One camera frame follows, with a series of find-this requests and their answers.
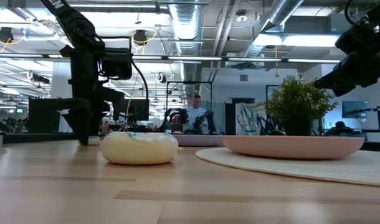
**green plant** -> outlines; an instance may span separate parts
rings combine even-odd
[[[302,75],[284,79],[280,87],[273,91],[272,99],[266,102],[265,109],[282,123],[310,122],[322,118],[338,105],[338,102],[330,103],[333,95],[302,80]]]

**woven placemat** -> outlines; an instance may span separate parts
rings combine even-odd
[[[236,154],[227,148],[205,149],[197,157],[215,164],[272,174],[380,186],[380,152],[358,151],[338,160],[292,161]]]

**pink plate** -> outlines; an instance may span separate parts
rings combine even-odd
[[[172,134],[178,140],[179,146],[211,147],[221,146],[222,136],[202,134]]]
[[[323,136],[223,136],[233,152],[282,159],[334,159],[358,151],[364,138]]]

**white frosted donut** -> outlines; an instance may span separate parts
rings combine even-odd
[[[127,165],[169,162],[175,157],[178,147],[178,141],[170,134],[123,132],[109,134],[100,145],[106,160]]]

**man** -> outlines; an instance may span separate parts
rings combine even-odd
[[[326,132],[328,136],[339,136],[341,133],[352,132],[353,130],[345,125],[343,121],[335,123],[335,127]]]
[[[201,97],[199,95],[195,95],[192,99],[192,106],[186,108],[186,111],[188,113],[188,122],[184,125],[184,131],[191,131],[194,130],[194,122],[196,121],[196,118],[198,116],[202,116],[207,111],[204,108],[200,107],[201,104]],[[207,125],[208,122],[204,120],[202,122],[200,128],[202,128],[202,132],[199,132],[199,134],[207,133]]]

